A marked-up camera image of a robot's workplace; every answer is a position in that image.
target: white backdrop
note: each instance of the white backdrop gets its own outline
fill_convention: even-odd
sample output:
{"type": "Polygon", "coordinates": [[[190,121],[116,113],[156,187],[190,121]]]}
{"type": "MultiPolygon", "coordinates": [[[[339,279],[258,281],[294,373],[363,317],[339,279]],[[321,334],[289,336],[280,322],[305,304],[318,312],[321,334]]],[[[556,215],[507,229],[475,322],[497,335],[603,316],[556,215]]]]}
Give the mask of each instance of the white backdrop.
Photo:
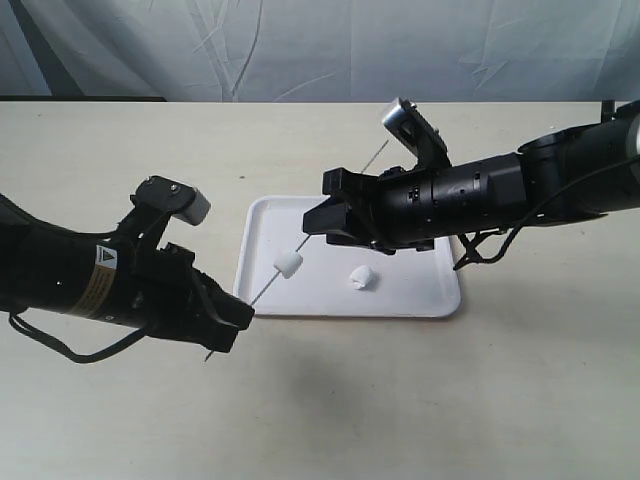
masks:
{"type": "MultiPolygon", "coordinates": [[[[640,95],[637,0],[24,4],[90,95],[321,102],[640,95]]],[[[0,55],[8,65],[2,48],[0,55]]]]}

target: wire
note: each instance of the wire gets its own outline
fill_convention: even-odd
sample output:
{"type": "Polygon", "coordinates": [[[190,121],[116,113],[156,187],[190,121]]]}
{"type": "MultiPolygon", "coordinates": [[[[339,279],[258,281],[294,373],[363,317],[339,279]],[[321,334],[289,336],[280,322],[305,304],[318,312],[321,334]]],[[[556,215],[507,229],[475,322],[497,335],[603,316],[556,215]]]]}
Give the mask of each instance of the wire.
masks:
{"type": "Polygon", "coordinates": [[[108,347],[90,355],[80,355],[73,350],[71,350],[65,343],[61,340],[58,340],[56,337],[49,335],[48,333],[43,332],[42,330],[37,329],[33,325],[30,325],[25,320],[20,318],[19,315],[15,313],[9,314],[9,324],[19,333],[35,340],[45,347],[50,348],[58,352],[59,354],[67,357],[69,360],[75,363],[87,364],[87,363],[95,363],[106,358],[109,358],[116,353],[122,352],[124,349],[130,347],[137,341],[141,340],[149,333],[154,327],[153,323],[149,323],[144,327],[135,330],[130,333],[126,337],[118,340],[113,345],[109,345],[108,347]]]}
{"type": "Polygon", "coordinates": [[[116,231],[113,230],[111,232],[100,232],[100,233],[84,233],[84,232],[75,232],[73,230],[68,230],[63,227],[59,227],[58,225],[54,225],[52,223],[45,222],[44,220],[40,220],[33,215],[22,210],[15,203],[9,200],[4,195],[0,194],[0,203],[6,206],[13,213],[23,218],[25,221],[31,223],[32,225],[36,225],[38,227],[44,228],[46,230],[50,230],[56,232],[60,235],[65,235],[68,237],[78,237],[78,238],[96,238],[96,239],[105,239],[111,238],[115,235],[116,231]]]}
{"type": "Polygon", "coordinates": [[[520,233],[520,231],[524,227],[527,226],[527,224],[531,221],[531,219],[533,219],[533,217],[535,217],[538,213],[540,213],[540,210],[542,210],[544,207],[546,207],[549,203],[554,201],[560,195],[566,193],[567,191],[569,191],[572,188],[576,187],[577,185],[579,185],[580,183],[584,182],[585,180],[588,180],[588,179],[593,178],[593,177],[597,177],[598,175],[602,175],[603,173],[606,173],[606,172],[608,172],[610,170],[614,170],[616,168],[620,168],[620,167],[625,167],[627,165],[631,165],[631,164],[636,163],[638,161],[640,161],[640,155],[636,155],[633,158],[630,158],[630,159],[627,159],[627,160],[623,160],[621,162],[612,163],[611,165],[607,165],[606,167],[602,167],[602,168],[599,168],[597,170],[594,170],[593,172],[587,173],[586,175],[583,175],[582,177],[579,177],[579,178],[567,183],[564,187],[560,188],[555,193],[552,193],[547,198],[545,198],[540,203],[538,203],[535,207],[533,207],[529,211],[529,213],[527,213],[524,217],[522,217],[522,219],[509,232],[509,235],[507,235],[507,238],[505,238],[504,242],[502,242],[502,245],[500,246],[500,249],[498,250],[498,253],[496,253],[493,257],[483,258],[483,257],[477,257],[476,256],[475,258],[471,259],[471,258],[468,258],[469,252],[467,252],[467,253],[465,253],[465,257],[467,257],[467,258],[463,257],[462,259],[460,259],[460,261],[456,264],[454,269],[455,270],[459,270],[462,267],[468,265],[469,263],[493,264],[493,263],[498,262],[499,260],[501,260],[506,255],[507,250],[509,249],[509,247],[511,246],[511,244],[515,240],[516,236],[520,233]]]}

